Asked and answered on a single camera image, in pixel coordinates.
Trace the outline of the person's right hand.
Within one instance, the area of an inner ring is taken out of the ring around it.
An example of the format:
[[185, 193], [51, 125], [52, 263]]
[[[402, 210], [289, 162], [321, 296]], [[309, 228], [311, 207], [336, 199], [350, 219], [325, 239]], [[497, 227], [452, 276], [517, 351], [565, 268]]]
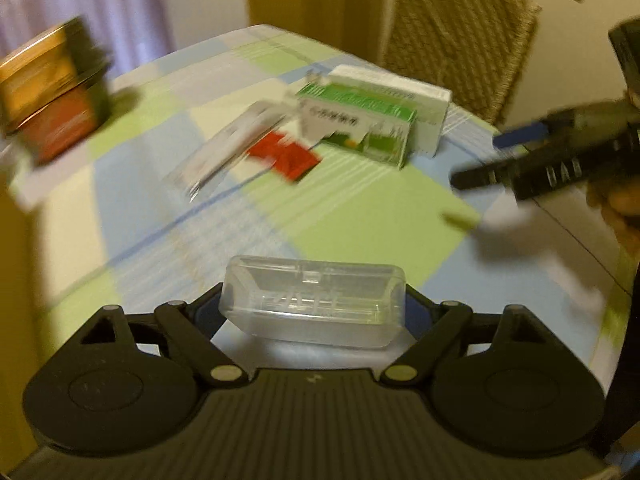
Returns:
[[628, 255], [639, 261], [639, 177], [590, 181], [587, 204], [599, 209], [603, 221]]

